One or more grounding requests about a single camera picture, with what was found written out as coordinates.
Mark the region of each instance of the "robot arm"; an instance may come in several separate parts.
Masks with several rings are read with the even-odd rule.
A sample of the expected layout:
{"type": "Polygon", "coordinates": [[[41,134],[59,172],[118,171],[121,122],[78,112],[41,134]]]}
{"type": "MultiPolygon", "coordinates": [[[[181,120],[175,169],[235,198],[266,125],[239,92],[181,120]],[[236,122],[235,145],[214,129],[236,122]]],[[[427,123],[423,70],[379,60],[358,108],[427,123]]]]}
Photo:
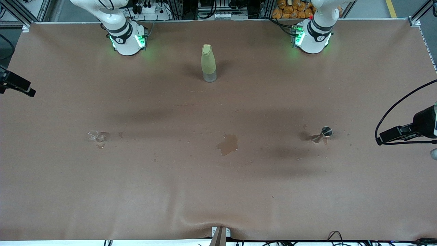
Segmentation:
{"type": "Polygon", "coordinates": [[[302,34],[296,40],[295,46],[303,51],[316,54],[328,45],[331,31],[339,17],[337,7],[354,0],[312,0],[317,8],[313,19],[305,19],[297,25],[302,26],[302,34]]]}
{"type": "Polygon", "coordinates": [[[109,33],[113,47],[122,55],[130,56],[146,47],[145,29],[134,21],[127,21],[119,9],[128,0],[70,0],[99,19],[109,33]]]}
{"type": "Polygon", "coordinates": [[[395,144],[437,144],[437,140],[432,141],[409,141],[409,142],[394,142],[390,143],[396,140],[410,140],[415,137],[427,137],[431,139],[437,138],[437,102],[431,106],[428,107],[413,117],[413,123],[404,125],[404,126],[396,126],[393,127],[387,131],[384,131],[379,134],[378,137],[378,129],[379,126],[384,121],[385,117],[403,100],[405,100],[407,97],[411,96],[416,91],[425,88],[426,86],[429,86],[431,84],[434,84],[437,82],[436,80],[433,80],[429,83],[426,83],[412,92],[408,93],[406,96],[401,98],[399,101],[397,101],[393,106],[391,106],[387,112],[384,114],[384,116],[379,121],[378,125],[375,129],[375,139],[378,145],[395,145],[395,144]]]}
{"type": "Polygon", "coordinates": [[[437,138],[437,102],[413,117],[413,123],[396,126],[387,131],[381,132],[377,138],[378,145],[393,142],[396,140],[407,141],[415,137],[437,138]]]}
{"type": "Polygon", "coordinates": [[[317,24],[320,26],[333,26],[340,16],[337,7],[352,1],[353,0],[312,0],[311,3],[317,9],[316,13],[314,13],[314,19],[316,19],[317,24]]]}

